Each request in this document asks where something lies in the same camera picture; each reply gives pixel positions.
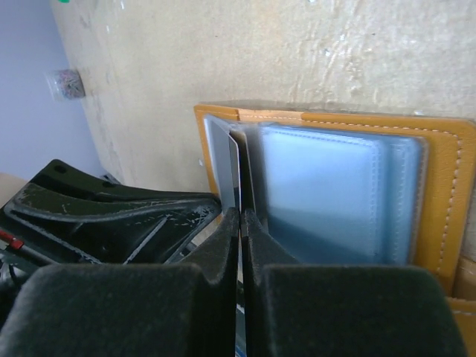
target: black foam pad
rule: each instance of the black foam pad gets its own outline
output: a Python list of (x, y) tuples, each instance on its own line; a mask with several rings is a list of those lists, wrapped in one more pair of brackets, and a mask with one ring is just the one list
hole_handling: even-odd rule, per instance
[(466, 356), (419, 268), (266, 266), (262, 297), (267, 356)]
[(49, 266), (24, 285), (0, 356), (188, 356), (198, 266)]

